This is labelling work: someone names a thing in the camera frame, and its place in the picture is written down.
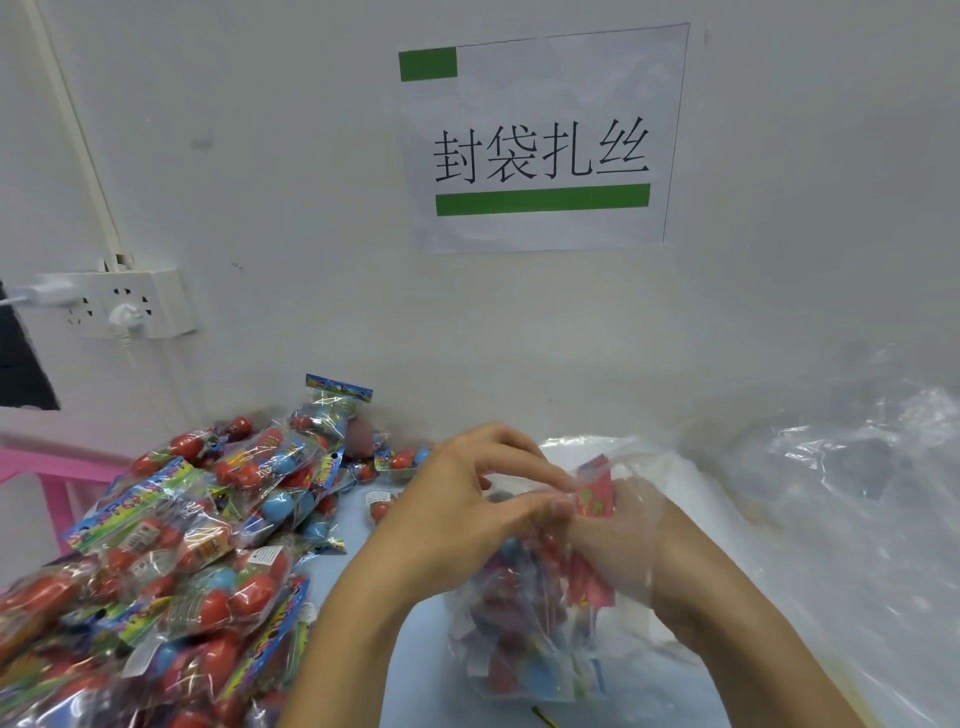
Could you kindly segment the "person's right hand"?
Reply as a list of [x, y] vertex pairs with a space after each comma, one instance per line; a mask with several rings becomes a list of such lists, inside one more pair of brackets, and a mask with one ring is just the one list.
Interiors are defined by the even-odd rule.
[[644, 478], [618, 478], [612, 486], [625, 494], [625, 557], [585, 560], [619, 594], [655, 609], [657, 568], [665, 562], [671, 529], [683, 512]]

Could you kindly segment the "person's left hand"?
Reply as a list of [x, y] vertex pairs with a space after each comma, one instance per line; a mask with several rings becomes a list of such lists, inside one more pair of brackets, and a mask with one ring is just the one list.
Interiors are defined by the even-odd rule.
[[352, 558], [419, 568], [449, 568], [457, 589], [512, 538], [492, 540], [465, 531], [443, 512], [443, 442], [436, 445], [417, 475]]

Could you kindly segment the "clear bag with packets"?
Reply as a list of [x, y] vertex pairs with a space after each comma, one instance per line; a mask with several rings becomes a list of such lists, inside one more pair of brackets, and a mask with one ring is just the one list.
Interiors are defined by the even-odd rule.
[[605, 538], [635, 538], [636, 560], [618, 568], [641, 598], [615, 587], [564, 539], [542, 530], [513, 537], [445, 596], [449, 650], [485, 698], [597, 702], [653, 648], [649, 601], [674, 453], [642, 436], [575, 435], [540, 446], [577, 480], [569, 499], [578, 516], [612, 520]]

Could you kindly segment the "person's right forearm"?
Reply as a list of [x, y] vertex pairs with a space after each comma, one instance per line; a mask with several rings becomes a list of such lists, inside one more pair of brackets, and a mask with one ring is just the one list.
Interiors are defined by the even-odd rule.
[[701, 658], [731, 728], [867, 728], [789, 620], [671, 501], [656, 528], [652, 606]]

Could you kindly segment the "person's left forearm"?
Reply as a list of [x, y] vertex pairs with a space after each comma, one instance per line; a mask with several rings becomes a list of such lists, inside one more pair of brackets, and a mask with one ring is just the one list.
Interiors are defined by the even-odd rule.
[[322, 603], [277, 728], [379, 728], [402, 626], [458, 581], [448, 567], [354, 559]]

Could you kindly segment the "large clear plastic sheet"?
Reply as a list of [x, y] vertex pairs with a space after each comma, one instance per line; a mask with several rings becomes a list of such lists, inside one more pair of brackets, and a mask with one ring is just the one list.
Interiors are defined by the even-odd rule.
[[960, 373], [912, 364], [836, 357], [702, 420], [662, 489], [870, 728], [960, 728]]

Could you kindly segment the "pile of colourful toy packets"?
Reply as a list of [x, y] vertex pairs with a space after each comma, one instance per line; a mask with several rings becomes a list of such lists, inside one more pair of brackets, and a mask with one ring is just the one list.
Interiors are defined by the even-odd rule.
[[410, 480], [432, 446], [373, 428], [372, 390], [309, 375], [136, 458], [66, 553], [0, 591], [0, 728], [277, 728], [343, 492]]

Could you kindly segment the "white paper sign green bars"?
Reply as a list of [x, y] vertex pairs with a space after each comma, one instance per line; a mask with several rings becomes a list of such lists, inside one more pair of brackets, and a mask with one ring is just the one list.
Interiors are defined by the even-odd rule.
[[663, 244], [690, 30], [400, 51], [399, 138], [423, 248]]

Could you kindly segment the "white power strip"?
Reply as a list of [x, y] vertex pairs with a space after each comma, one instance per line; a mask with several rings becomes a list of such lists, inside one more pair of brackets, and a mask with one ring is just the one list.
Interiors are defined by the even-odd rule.
[[110, 317], [124, 305], [134, 307], [140, 314], [128, 327], [134, 337], [172, 339], [199, 329], [186, 287], [175, 268], [42, 273], [37, 287], [52, 288], [53, 302], [66, 308], [68, 324], [85, 338], [114, 337]]

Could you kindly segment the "pink plastic stool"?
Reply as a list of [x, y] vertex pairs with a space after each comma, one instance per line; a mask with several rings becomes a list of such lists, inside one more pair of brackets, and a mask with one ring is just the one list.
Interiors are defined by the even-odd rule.
[[24, 475], [37, 477], [60, 554], [70, 553], [65, 535], [78, 520], [70, 500], [70, 486], [107, 487], [125, 470], [124, 465], [101, 459], [0, 446], [0, 487]]

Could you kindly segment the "white charger plug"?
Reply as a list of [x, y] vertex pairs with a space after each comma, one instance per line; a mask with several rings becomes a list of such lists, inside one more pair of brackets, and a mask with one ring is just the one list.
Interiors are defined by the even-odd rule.
[[74, 273], [42, 273], [33, 282], [5, 291], [0, 297], [0, 309], [70, 308], [86, 297], [84, 286]]

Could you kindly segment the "black panel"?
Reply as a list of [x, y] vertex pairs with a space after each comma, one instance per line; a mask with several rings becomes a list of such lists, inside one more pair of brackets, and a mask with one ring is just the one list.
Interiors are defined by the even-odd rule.
[[0, 306], [0, 407], [36, 411], [62, 408], [13, 304]]

